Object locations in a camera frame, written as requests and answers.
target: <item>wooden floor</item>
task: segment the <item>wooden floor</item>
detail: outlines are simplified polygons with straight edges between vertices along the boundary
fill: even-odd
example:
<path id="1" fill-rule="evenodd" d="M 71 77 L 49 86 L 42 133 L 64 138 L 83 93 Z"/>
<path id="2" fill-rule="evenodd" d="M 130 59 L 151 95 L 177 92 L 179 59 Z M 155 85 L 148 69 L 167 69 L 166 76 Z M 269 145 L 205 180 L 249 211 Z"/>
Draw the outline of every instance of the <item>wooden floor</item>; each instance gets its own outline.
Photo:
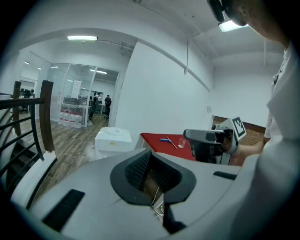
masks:
<path id="1" fill-rule="evenodd" d="M 28 114 L 20 114 L 20 118 L 28 116 Z M 51 122 L 57 161 L 43 181 L 35 199 L 38 199 L 45 191 L 82 165 L 95 160 L 94 139 L 102 127 L 107 127 L 108 121 L 103 116 L 95 114 L 92 122 L 92 126 L 82 128 L 65 127 L 57 122 Z M 22 134 L 31 130 L 30 120 L 22 122 L 20 125 Z M 37 120 L 36 126 L 41 149 L 45 152 L 39 120 Z M 23 140 L 32 143 L 32 134 L 29 134 Z"/>

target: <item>white shirt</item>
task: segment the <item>white shirt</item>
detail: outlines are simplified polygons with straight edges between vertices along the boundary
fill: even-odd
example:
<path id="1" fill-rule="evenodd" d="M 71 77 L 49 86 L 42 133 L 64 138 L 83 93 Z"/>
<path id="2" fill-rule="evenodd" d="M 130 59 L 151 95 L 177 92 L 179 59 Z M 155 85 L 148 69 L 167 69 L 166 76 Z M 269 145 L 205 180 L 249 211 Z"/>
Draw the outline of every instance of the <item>white shirt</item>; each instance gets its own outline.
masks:
<path id="1" fill-rule="evenodd" d="M 264 135 L 270 140 L 265 147 L 282 138 L 300 138 L 300 127 L 297 126 L 300 116 L 300 67 L 299 57 L 292 43 L 285 50 L 280 71 L 273 79 L 271 100 L 267 104 L 270 111 Z"/>

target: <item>clear plastic cup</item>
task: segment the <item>clear plastic cup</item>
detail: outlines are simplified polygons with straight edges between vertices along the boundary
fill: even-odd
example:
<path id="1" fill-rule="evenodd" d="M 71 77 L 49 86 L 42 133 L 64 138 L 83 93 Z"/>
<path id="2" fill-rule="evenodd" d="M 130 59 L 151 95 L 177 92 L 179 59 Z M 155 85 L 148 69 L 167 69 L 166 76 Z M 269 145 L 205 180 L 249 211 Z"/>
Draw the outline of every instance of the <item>clear plastic cup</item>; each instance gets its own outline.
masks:
<path id="1" fill-rule="evenodd" d="M 184 148 L 184 144 L 186 143 L 186 140 L 183 138 L 179 139 L 178 147 L 179 148 Z"/>

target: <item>red tablecloth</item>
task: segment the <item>red tablecloth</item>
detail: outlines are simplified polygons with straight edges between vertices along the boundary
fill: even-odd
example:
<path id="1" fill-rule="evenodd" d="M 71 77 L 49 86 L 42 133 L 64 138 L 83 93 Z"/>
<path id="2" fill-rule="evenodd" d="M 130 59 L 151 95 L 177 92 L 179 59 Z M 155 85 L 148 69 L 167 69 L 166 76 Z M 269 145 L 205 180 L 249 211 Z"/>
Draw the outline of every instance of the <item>red tablecloth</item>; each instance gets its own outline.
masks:
<path id="1" fill-rule="evenodd" d="M 191 148 L 187 139 L 184 148 L 178 147 L 179 139 L 184 138 L 182 134 L 141 133 L 141 137 L 155 152 L 162 152 L 175 157 L 195 161 L 192 157 Z M 174 146 L 170 142 L 160 141 L 161 138 L 167 137 L 174 143 L 177 149 L 174 148 Z"/>

